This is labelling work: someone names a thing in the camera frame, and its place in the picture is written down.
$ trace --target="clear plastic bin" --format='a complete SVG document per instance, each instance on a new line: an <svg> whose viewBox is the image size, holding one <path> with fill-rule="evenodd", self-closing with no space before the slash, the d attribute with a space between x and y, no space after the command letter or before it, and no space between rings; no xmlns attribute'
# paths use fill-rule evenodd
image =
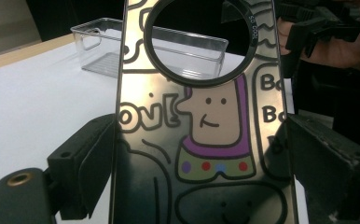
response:
<svg viewBox="0 0 360 224"><path fill-rule="evenodd" d="M81 68L118 76L122 21L102 18L71 28ZM219 76L228 41L159 27L153 46L165 66L180 76L210 79Z"/></svg>

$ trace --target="cartoon face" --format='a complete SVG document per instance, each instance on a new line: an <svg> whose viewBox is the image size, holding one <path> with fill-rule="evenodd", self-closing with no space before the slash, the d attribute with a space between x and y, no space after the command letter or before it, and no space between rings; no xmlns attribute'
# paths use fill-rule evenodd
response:
<svg viewBox="0 0 360 224"><path fill-rule="evenodd" d="M203 145L226 146L241 135L235 83L211 89L192 89L177 109L192 116L192 138Z"/></svg>

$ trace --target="buzz lightyear drawing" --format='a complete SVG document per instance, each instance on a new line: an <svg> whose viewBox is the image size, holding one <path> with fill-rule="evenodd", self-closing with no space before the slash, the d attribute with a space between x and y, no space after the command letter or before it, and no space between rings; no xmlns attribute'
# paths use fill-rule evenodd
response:
<svg viewBox="0 0 360 224"><path fill-rule="evenodd" d="M243 75L210 89L186 88L179 113L191 116L190 135L181 140L177 177L208 182L222 175L245 179L255 174L250 147L247 88Z"/></svg>

